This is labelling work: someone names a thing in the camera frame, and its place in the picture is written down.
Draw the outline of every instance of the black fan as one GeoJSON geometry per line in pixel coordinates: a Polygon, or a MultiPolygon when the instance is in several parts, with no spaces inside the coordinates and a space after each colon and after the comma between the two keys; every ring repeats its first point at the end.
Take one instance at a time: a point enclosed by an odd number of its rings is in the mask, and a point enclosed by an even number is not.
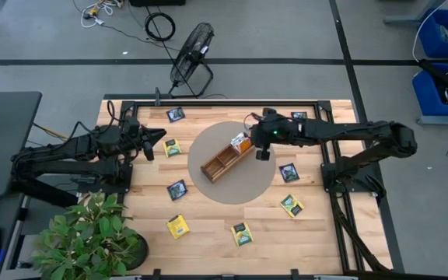
{"type": "Polygon", "coordinates": [[[214,73],[210,70],[208,65],[205,64],[205,55],[207,54],[208,46],[213,37],[214,29],[210,23],[199,23],[186,39],[186,42],[184,42],[183,47],[174,61],[172,71],[170,72],[172,88],[170,88],[169,94],[172,98],[199,97],[207,89],[208,84],[214,78],[214,73]],[[173,89],[186,83],[200,64],[205,66],[210,73],[210,77],[200,93],[189,96],[173,96],[171,94],[173,89]]]}

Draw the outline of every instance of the concrete floor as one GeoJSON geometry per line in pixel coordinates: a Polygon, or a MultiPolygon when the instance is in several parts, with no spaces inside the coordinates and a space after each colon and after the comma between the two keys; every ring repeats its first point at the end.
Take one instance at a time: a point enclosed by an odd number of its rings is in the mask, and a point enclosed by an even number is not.
{"type": "MultiPolygon", "coordinates": [[[[91,3],[76,1],[79,7],[91,3]]],[[[337,0],[337,4],[352,59],[411,59],[415,26],[385,26],[382,18],[417,12],[424,0],[337,0]]],[[[144,21],[146,11],[133,9],[144,21]]],[[[177,23],[176,35],[167,43],[172,47],[180,47],[197,23],[214,26],[208,58],[343,58],[325,0],[187,0],[186,6],[162,10],[177,23]]],[[[145,39],[127,9],[115,10],[113,16],[102,14],[101,19],[145,39]]],[[[98,26],[83,29],[79,20],[72,0],[7,0],[0,13],[0,59],[167,58],[161,48],[98,26]]],[[[417,54],[423,55],[420,45],[417,54]]],[[[206,94],[352,99],[344,65],[211,68],[215,78],[206,94]]],[[[418,71],[414,66],[355,67],[368,118],[396,120],[414,128],[419,144],[410,159],[381,163],[405,271],[448,275],[448,127],[415,124],[420,110],[411,81],[418,71]]],[[[0,66],[0,91],[41,91],[36,122],[67,133],[77,120],[90,127],[95,124],[104,94],[153,93],[156,86],[166,92],[169,73],[170,65],[0,66]]],[[[204,73],[195,73],[191,85],[197,88],[204,80],[204,73]]],[[[187,93],[186,88],[178,90],[187,93]]],[[[38,130],[31,131],[30,140],[54,142],[38,130]]]]}

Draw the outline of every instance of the wooden table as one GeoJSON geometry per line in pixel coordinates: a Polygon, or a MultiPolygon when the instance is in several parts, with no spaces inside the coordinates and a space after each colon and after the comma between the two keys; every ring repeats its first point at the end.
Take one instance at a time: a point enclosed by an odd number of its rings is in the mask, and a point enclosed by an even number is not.
{"type": "MultiPolygon", "coordinates": [[[[113,100],[117,116],[122,101],[113,100]]],[[[167,134],[154,147],[154,161],[148,162],[141,154],[133,162],[131,191],[124,203],[128,207],[125,215],[134,220],[126,223],[147,239],[149,257],[130,274],[150,275],[155,268],[160,268],[163,275],[289,275],[292,268],[298,268],[300,274],[340,274],[330,200],[320,175],[320,147],[273,145],[276,165],[295,163],[300,180],[286,184],[277,169],[271,186],[259,198],[241,205],[224,205],[205,197],[193,185],[187,171],[191,143],[209,126],[222,121],[243,122],[250,112],[261,114],[263,107],[209,107],[205,103],[198,107],[182,106],[186,118],[172,124],[166,111],[173,107],[142,107],[138,111],[143,125],[165,128],[167,134]],[[179,140],[183,153],[167,159],[162,143],[172,138],[179,140]],[[172,202],[166,187],[181,179],[189,191],[172,202]],[[294,219],[279,205],[288,194],[295,195],[305,205],[294,219]],[[190,232],[174,240],[166,222],[177,214],[186,219],[190,232]],[[244,221],[250,226],[254,241],[237,247],[230,228],[244,221]]],[[[355,122],[350,100],[331,100],[331,106],[335,122],[355,122]]],[[[312,107],[274,108],[287,116],[292,111],[307,111],[314,118],[312,107]]],[[[98,124],[107,124],[109,120],[104,100],[98,124]]],[[[331,145],[328,147],[334,161],[331,145]]],[[[340,147],[343,155],[351,156],[362,150],[362,143],[345,141],[340,142],[340,147]]],[[[391,268],[375,198],[369,193],[350,196],[359,235],[373,254],[391,268]]],[[[351,268],[355,269],[352,243],[346,234],[345,242],[351,268]]]]}

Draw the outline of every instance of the round gray mat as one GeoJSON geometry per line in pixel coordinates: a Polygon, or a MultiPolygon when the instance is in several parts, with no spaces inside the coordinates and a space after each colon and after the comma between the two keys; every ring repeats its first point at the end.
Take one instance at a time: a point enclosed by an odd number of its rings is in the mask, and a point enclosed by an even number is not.
{"type": "Polygon", "coordinates": [[[267,190],[274,178],[276,159],[272,147],[269,161],[255,159],[255,151],[252,151],[214,184],[200,170],[200,166],[224,149],[240,132],[244,132],[240,122],[214,124],[191,145],[187,161],[191,179],[198,190],[214,201],[233,205],[251,201],[267,190]]]}

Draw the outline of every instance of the blue storage bin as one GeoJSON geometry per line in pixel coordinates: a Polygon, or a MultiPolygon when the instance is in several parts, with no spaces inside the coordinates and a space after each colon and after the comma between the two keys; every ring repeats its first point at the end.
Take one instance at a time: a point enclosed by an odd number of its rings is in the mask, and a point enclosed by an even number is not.
{"type": "MultiPolygon", "coordinates": [[[[438,69],[448,72],[448,64],[435,63],[438,69]]],[[[448,105],[442,103],[433,78],[428,72],[420,72],[412,79],[414,91],[424,116],[448,116],[448,105]]]]}
{"type": "Polygon", "coordinates": [[[442,38],[439,25],[448,26],[448,10],[436,11],[419,32],[423,49],[430,58],[448,58],[448,42],[442,38]]]}

